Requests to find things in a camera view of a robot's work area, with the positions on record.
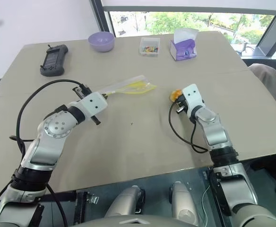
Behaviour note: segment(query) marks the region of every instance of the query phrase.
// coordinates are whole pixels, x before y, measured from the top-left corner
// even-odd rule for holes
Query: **lavender bowl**
[[[91,47],[98,52],[107,52],[113,49],[115,37],[109,32],[96,32],[87,39]]]

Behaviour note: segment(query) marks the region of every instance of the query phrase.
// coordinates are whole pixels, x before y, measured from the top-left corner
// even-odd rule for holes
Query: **beige table surface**
[[[211,165],[209,154],[191,151],[168,124],[169,94],[191,83],[220,114],[240,160],[276,153],[276,101],[221,33],[200,32],[197,58],[179,62],[168,52],[172,36],[159,37],[157,58],[139,56],[140,37],[117,38],[108,53],[94,52],[85,40],[64,42],[66,72],[56,78],[39,74],[47,45],[25,46],[0,82],[0,190],[20,161],[16,142],[9,140],[18,111],[34,90],[55,79],[75,79],[96,91],[143,74],[157,85],[143,95],[110,96],[108,108],[97,116],[100,125],[84,122],[73,130],[50,180],[56,192]],[[55,84],[39,93],[24,111],[21,137],[36,138],[47,113],[78,100],[73,87]],[[172,120],[188,139],[192,124],[185,114],[174,112]],[[205,145],[199,128],[194,142]]]

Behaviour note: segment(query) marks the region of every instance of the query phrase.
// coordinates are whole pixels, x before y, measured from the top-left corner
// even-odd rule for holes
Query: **plastic bag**
[[[107,96],[114,93],[143,94],[155,89],[156,87],[157,86],[151,84],[145,76],[141,75],[124,80],[117,84],[110,85],[98,92],[101,94],[106,94]]]

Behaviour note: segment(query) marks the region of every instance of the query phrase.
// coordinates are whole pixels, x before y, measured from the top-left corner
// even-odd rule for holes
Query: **black remote controller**
[[[68,48],[64,44],[55,47],[48,46],[47,55],[43,65],[40,66],[40,73],[46,77],[60,76],[64,73],[63,62]]]

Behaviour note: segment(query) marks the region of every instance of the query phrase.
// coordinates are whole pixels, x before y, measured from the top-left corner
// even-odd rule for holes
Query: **clear plastic container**
[[[145,76],[140,75],[105,87],[98,92],[107,96],[114,93],[143,94],[155,88],[156,86],[151,84]]]
[[[160,38],[141,38],[139,52],[143,56],[157,57],[159,54]]]

